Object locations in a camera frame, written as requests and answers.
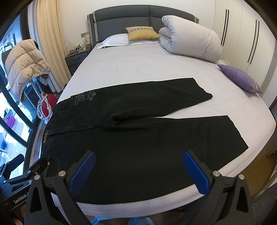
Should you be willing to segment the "black denim pants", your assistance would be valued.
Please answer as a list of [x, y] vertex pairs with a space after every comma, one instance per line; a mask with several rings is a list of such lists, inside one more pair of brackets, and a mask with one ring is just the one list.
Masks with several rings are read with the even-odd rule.
[[193, 78], [93, 89], [59, 102], [46, 126], [41, 155], [51, 177], [87, 152], [96, 163], [77, 202], [131, 203], [192, 185], [183, 166], [191, 150], [211, 170], [245, 152], [247, 144], [228, 116], [171, 119], [170, 113], [208, 101]]

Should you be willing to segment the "bed with white sheet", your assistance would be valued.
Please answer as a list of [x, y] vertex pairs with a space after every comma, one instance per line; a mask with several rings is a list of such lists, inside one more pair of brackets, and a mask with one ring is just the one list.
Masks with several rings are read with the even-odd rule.
[[275, 127], [260, 96], [214, 63], [170, 54], [159, 44], [96, 46], [54, 107], [41, 154], [52, 176], [93, 151], [95, 167], [75, 196], [81, 210], [138, 217], [200, 198], [183, 166], [186, 150], [235, 176]]

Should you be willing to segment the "perforated grey chair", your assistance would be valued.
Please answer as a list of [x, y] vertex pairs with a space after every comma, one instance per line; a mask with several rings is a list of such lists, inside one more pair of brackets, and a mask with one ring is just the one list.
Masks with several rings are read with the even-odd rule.
[[24, 89], [25, 100], [22, 102], [25, 109], [30, 113], [31, 120], [34, 120], [37, 116], [38, 101], [41, 98], [41, 93], [52, 93], [50, 87], [45, 86], [37, 78], [33, 78], [31, 83], [28, 83]]

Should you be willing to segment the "purple cushion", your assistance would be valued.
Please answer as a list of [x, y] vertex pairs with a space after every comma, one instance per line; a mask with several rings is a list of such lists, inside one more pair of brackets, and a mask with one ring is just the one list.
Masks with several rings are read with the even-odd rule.
[[217, 65], [219, 69], [237, 86], [250, 93], [262, 94], [262, 89], [252, 76], [244, 70], [224, 64]]

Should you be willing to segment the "dark grey nightstand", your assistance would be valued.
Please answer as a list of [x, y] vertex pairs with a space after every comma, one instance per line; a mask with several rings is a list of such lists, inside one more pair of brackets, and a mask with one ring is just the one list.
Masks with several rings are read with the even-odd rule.
[[92, 48], [89, 47], [86, 50], [83, 50], [81, 52], [74, 52], [65, 57], [65, 61], [71, 76], [74, 75], [77, 68], [80, 66], [80, 64], [84, 61], [84, 59], [89, 55], [91, 51]]

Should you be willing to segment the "beige puffer jacket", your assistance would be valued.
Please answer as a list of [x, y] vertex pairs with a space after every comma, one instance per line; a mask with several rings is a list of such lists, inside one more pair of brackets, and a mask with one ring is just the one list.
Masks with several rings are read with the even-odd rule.
[[45, 86], [48, 85], [51, 69], [33, 39], [16, 44], [10, 51], [5, 66], [11, 93], [16, 101], [26, 100], [24, 89], [33, 78], [36, 77]]

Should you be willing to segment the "items on nightstand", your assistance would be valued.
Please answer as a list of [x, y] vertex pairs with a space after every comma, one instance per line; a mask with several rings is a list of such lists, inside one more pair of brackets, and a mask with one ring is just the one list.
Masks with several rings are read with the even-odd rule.
[[66, 55], [76, 53], [76, 52], [84, 52], [85, 50], [88, 50], [91, 48], [91, 44], [78, 44], [73, 45], [71, 42], [66, 41], [63, 43], [64, 50], [66, 52]]

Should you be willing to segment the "folded white duvet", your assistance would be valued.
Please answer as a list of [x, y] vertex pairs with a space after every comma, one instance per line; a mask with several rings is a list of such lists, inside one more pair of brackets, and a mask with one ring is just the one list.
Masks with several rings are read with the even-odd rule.
[[221, 59], [220, 39], [213, 30], [175, 15], [163, 16], [162, 22], [160, 45], [168, 52], [212, 63]]

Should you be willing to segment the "white bed pillow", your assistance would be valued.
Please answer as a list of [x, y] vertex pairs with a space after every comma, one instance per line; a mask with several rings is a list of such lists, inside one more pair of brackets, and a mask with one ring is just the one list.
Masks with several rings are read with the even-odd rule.
[[97, 47], [97, 49], [102, 49], [106, 47], [114, 47], [114, 46], [128, 46], [130, 45], [128, 34], [116, 34], [106, 38], [101, 45]]

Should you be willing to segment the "cream curtain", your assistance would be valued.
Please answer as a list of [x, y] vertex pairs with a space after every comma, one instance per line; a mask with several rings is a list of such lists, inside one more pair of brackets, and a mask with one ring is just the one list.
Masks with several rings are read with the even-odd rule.
[[59, 1], [37, 1], [36, 19], [39, 41], [60, 89], [71, 79], [65, 61]]

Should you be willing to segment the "dark grey padded headboard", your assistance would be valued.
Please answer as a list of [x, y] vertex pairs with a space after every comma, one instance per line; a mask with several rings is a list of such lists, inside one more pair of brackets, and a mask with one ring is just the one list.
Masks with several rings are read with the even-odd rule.
[[122, 5], [98, 9], [87, 15], [92, 47], [109, 36], [126, 33], [126, 27], [151, 26], [155, 32], [163, 27], [162, 17], [175, 15], [199, 23], [196, 16], [174, 8], [156, 5]]

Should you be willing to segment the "yellow decorative pillow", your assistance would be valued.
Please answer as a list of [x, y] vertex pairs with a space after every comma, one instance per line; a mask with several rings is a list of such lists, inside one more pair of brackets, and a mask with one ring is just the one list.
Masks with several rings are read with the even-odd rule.
[[127, 30], [129, 41], [160, 38], [159, 34], [151, 26], [133, 26], [125, 29]]

